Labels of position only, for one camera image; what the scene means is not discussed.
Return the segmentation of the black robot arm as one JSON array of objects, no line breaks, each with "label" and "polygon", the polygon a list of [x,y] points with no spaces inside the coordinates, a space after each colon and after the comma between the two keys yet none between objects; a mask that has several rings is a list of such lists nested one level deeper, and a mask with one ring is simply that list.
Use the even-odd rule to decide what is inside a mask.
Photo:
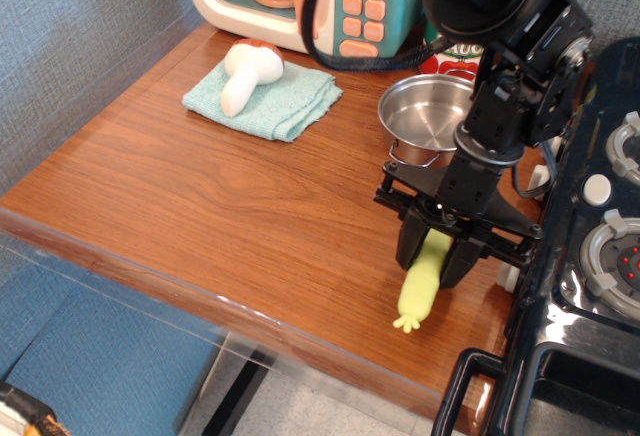
[{"label": "black robot arm", "polygon": [[448,44],[480,45],[483,56],[472,105],[454,133],[448,165],[384,165],[379,203],[402,221],[396,258],[409,268],[430,230],[453,242],[440,272],[455,287],[481,258],[516,267],[530,261],[543,232],[510,205],[498,185],[529,147],[560,135],[573,115],[573,97],[589,60],[588,16],[574,0],[422,0]]}]

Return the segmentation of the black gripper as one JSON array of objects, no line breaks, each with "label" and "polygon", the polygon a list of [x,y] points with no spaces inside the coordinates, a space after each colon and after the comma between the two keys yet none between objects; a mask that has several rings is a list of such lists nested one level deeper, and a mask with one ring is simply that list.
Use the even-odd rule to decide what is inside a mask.
[{"label": "black gripper", "polygon": [[431,228],[454,239],[440,275],[442,289],[454,288],[480,258],[528,265],[543,235],[498,190],[504,172],[522,160],[525,146],[518,143],[505,152],[485,148],[462,124],[454,139],[457,149],[445,167],[386,162],[375,195],[402,220],[396,260],[403,270],[411,267]]}]

